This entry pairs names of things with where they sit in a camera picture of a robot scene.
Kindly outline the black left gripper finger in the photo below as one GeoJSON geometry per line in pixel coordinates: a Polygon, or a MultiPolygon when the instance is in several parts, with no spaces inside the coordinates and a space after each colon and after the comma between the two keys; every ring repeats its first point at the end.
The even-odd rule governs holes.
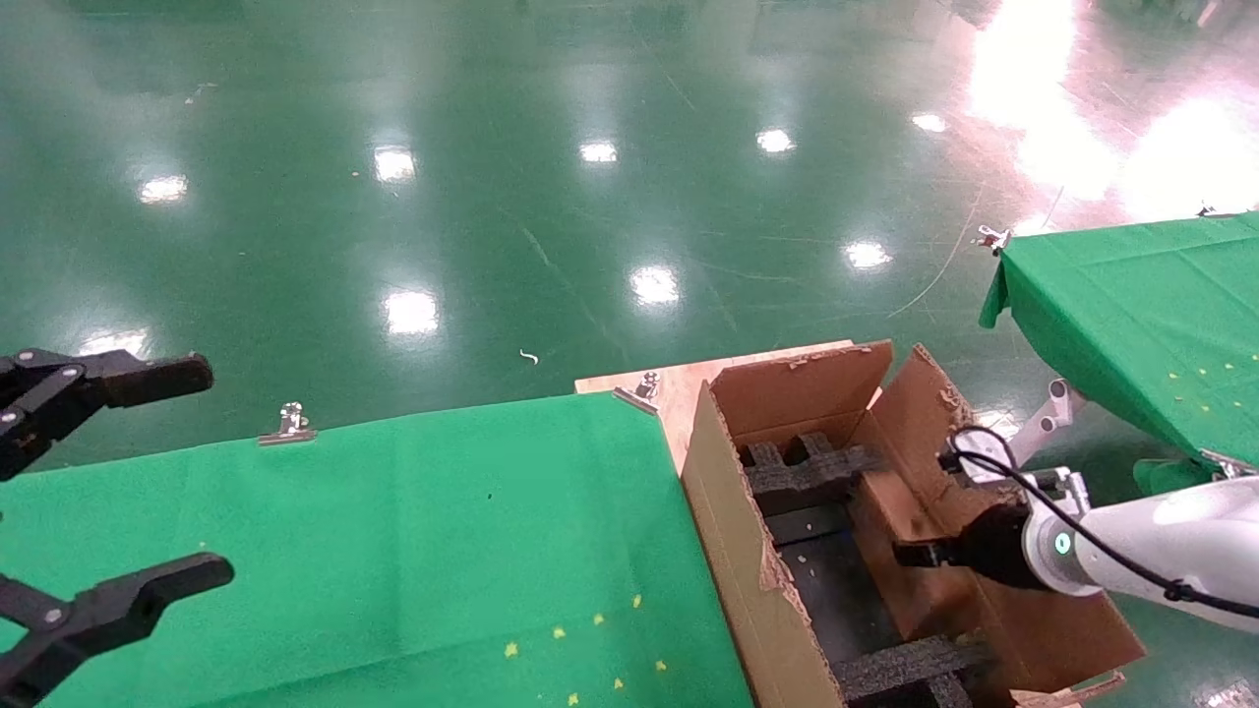
{"type": "Polygon", "coordinates": [[[69,357],[24,349],[1,359],[1,479],[28,472],[104,408],[145,406],[212,389],[206,357],[144,360],[126,350],[69,357]]]}
{"type": "Polygon", "coordinates": [[[230,561],[194,553],[118,574],[64,601],[3,574],[3,619],[26,631],[1,656],[3,705],[37,707],[89,659],[149,639],[172,603],[234,578],[230,561]]]}

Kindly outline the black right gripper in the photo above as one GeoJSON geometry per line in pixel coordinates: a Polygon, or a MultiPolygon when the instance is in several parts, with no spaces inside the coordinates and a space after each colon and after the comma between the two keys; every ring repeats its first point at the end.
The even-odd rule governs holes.
{"type": "Polygon", "coordinates": [[[952,540],[893,543],[893,557],[901,567],[968,567],[1003,586],[1035,590],[1036,574],[1024,552],[1029,506],[998,503],[981,511],[952,540]]]}

